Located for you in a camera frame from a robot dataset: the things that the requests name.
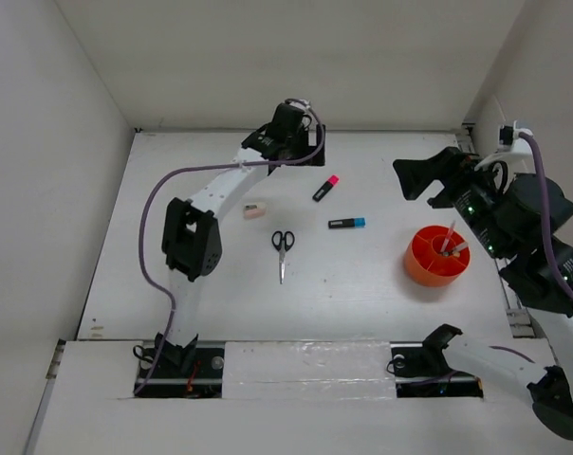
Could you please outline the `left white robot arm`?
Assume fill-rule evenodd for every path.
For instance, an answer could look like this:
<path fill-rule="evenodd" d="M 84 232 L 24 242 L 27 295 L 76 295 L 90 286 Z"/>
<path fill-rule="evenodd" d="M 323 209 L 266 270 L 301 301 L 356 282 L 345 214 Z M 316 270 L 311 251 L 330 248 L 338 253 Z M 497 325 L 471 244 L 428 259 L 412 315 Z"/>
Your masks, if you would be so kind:
<path fill-rule="evenodd" d="M 185 376 L 194 366 L 196 315 L 205 278 L 218 266 L 220 224 L 242 197 L 281 166 L 312 166 L 324 153 L 325 126 L 306 100 L 287 99 L 271 121 L 246 137 L 231 162 L 204 166 L 218 175 L 196 194 L 174 198 L 166 209 L 161 250 L 171 271 L 171 322 L 157 341 L 169 373 Z"/>

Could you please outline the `pink white stapler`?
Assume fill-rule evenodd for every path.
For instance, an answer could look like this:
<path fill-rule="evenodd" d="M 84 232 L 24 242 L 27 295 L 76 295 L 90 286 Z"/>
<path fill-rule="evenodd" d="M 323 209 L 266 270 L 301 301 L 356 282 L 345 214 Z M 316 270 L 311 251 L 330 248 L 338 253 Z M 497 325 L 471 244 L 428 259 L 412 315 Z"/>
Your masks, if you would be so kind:
<path fill-rule="evenodd" d="M 263 217 L 267 213 L 268 206 L 264 202 L 247 203 L 243 207 L 243 217 L 245 220 L 252 220 Z"/>

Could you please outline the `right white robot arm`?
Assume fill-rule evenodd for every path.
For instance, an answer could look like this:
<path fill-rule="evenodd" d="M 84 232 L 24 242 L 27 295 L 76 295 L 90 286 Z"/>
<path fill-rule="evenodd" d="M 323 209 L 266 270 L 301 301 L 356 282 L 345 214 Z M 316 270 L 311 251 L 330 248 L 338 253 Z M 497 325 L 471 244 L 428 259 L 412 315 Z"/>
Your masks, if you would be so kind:
<path fill-rule="evenodd" d="M 440 182 L 443 189 L 429 205 L 455 209 L 492 258 L 509 261 L 499 275 L 539 323 L 557 358 L 543 366 L 442 324 L 417 349 L 424 372 L 467 373 L 497 385 L 553 433 L 573 441 L 573 247 L 554 235 L 573 216 L 573 203 L 541 170 L 518 173 L 502 189 L 490 165 L 454 147 L 427 159 L 397 159 L 393 167 L 407 200 Z"/>

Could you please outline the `pink black highlighter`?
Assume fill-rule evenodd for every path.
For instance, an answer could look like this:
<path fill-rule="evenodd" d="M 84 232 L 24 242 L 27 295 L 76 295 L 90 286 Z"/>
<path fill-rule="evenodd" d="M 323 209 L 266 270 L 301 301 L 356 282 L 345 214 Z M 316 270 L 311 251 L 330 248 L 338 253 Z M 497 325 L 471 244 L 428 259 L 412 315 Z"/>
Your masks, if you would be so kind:
<path fill-rule="evenodd" d="M 314 193 L 312 200 L 320 202 L 339 183 L 340 179 L 336 175 L 331 175 Z"/>

